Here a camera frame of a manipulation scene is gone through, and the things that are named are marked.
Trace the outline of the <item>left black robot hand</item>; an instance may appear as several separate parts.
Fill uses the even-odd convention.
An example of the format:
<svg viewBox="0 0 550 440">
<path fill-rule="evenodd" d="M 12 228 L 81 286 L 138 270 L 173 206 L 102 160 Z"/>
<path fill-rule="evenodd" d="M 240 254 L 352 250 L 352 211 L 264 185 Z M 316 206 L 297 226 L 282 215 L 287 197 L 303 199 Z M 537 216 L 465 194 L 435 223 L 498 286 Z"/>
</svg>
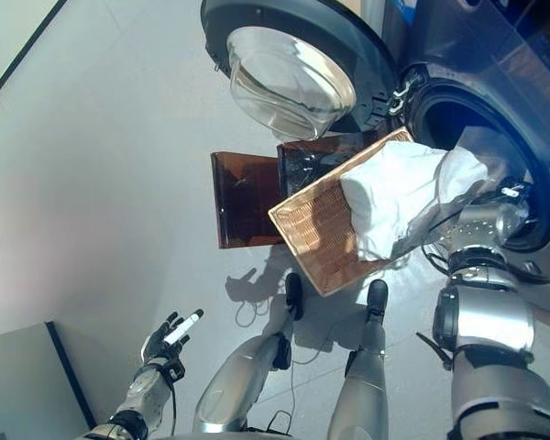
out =
<svg viewBox="0 0 550 440">
<path fill-rule="evenodd" d="M 192 328 L 203 316 L 204 310 L 201 308 L 187 316 L 179 315 L 177 311 L 170 313 L 143 343 L 140 350 L 142 364 L 147 365 L 157 358 L 167 360 L 177 358 L 191 339 Z"/>
</svg>

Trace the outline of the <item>right white-backed robot hand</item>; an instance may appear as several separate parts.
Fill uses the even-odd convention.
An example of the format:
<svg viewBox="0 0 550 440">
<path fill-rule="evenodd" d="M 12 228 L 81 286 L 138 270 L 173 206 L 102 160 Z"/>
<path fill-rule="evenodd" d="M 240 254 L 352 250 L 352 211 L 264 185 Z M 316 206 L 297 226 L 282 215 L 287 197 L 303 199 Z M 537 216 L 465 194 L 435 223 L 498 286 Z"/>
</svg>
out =
<svg viewBox="0 0 550 440">
<path fill-rule="evenodd" d="M 498 189 L 498 195 L 503 202 L 514 205 L 529 205 L 534 185 L 528 181 L 503 181 Z"/>
</svg>

